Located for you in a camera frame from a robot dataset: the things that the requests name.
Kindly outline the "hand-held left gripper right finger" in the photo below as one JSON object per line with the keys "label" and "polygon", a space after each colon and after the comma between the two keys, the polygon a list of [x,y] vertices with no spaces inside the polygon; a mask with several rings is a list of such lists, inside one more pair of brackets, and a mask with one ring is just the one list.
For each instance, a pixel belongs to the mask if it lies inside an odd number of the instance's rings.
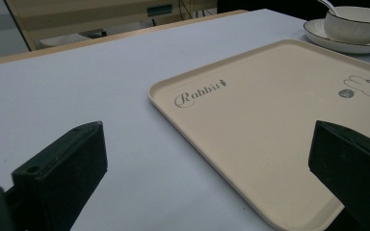
{"label": "hand-held left gripper right finger", "polygon": [[318,120],[308,166],[344,205],[326,231],[370,231],[370,138]]}

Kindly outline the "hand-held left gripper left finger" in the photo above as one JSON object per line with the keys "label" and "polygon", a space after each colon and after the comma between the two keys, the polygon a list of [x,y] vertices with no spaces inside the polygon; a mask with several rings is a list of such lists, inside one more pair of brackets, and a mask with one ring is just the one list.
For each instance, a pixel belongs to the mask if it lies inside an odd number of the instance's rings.
{"label": "hand-held left gripper left finger", "polygon": [[69,231],[107,172],[103,124],[69,130],[13,173],[26,231]]}

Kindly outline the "beige tray with rabbit print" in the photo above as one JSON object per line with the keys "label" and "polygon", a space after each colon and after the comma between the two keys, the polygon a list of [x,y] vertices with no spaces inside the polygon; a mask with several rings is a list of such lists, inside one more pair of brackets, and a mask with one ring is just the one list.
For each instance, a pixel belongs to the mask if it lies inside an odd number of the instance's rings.
{"label": "beige tray with rabbit print", "polygon": [[343,209],[308,167],[316,122],[370,138],[370,64],[299,40],[171,77],[148,96],[279,231],[325,231]]}

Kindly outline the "white plate with dark rim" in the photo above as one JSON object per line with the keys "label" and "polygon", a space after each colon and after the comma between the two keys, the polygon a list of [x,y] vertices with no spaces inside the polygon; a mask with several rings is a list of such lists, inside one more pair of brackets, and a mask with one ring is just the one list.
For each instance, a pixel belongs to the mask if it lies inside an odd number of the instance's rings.
{"label": "white plate with dark rim", "polygon": [[324,31],[323,19],[308,20],[304,24],[304,32],[312,42],[329,50],[348,54],[370,54],[370,43],[352,44],[328,38]]}

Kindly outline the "white bowl with dark rim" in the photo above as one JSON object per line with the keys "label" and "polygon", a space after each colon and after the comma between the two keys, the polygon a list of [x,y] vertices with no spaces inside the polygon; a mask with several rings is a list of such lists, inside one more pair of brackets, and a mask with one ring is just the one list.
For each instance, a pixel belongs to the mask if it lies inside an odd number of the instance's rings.
{"label": "white bowl with dark rim", "polygon": [[370,43],[370,8],[340,6],[328,10],[324,31],[329,39],[353,44]]}

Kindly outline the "light wooden desk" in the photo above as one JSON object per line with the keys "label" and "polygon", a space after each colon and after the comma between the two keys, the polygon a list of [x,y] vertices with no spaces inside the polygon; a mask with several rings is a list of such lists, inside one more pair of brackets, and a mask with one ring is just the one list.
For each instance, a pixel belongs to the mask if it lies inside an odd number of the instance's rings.
{"label": "light wooden desk", "polygon": [[29,50],[42,39],[159,17],[189,18],[217,0],[3,0]]}

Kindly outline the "white spoon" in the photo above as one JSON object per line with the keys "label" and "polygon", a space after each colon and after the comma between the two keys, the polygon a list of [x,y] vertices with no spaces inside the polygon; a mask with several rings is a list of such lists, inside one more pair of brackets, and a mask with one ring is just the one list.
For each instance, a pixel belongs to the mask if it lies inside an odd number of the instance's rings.
{"label": "white spoon", "polygon": [[330,3],[328,0],[317,0],[317,1],[326,6],[331,11],[331,13],[338,16],[338,12],[336,11],[334,5]]}

